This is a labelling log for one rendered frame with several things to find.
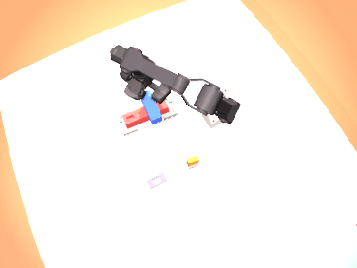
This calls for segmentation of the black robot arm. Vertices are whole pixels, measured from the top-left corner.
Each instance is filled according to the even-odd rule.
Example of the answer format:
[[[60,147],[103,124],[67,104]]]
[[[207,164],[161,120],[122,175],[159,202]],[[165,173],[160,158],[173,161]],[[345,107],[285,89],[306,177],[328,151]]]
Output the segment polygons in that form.
[[[134,46],[124,48],[121,45],[116,45],[110,50],[110,58],[114,63],[120,64],[120,71],[123,74],[132,74],[138,77],[150,77],[151,79],[171,87],[170,90],[179,94],[185,104],[193,110],[207,116],[218,116],[219,120],[224,124],[231,124],[237,111],[241,107],[241,103],[232,99],[225,98],[225,95],[220,87],[213,83],[202,79],[189,79],[182,74],[176,74],[164,67],[161,67],[151,60],[143,51]],[[205,82],[200,90],[193,106],[190,105],[186,97],[183,95],[190,82]],[[209,84],[209,85],[208,85]],[[127,84],[124,94],[135,100],[143,99],[146,95],[145,91],[147,84],[138,82],[132,75],[130,82]],[[224,96],[224,97],[223,97]],[[195,106],[195,107],[194,107]]]

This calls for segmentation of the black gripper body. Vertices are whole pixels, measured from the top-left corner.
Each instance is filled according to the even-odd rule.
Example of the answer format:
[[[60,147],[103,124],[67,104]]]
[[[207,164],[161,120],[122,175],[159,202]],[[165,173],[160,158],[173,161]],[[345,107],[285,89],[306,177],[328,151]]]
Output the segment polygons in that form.
[[[171,93],[171,90],[169,86],[160,84],[159,86],[156,85],[155,83],[153,83],[153,79],[151,79],[150,77],[146,76],[146,77],[138,77],[136,76],[133,72],[132,74],[123,74],[122,72],[120,72],[120,77],[125,80],[125,81],[130,81],[131,75],[138,81],[141,83],[146,83],[147,87],[150,89],[153,89],[154,91],[151,93],[151,98],[157,102],[158,104],[161,104],[167,97],[168,95]]]

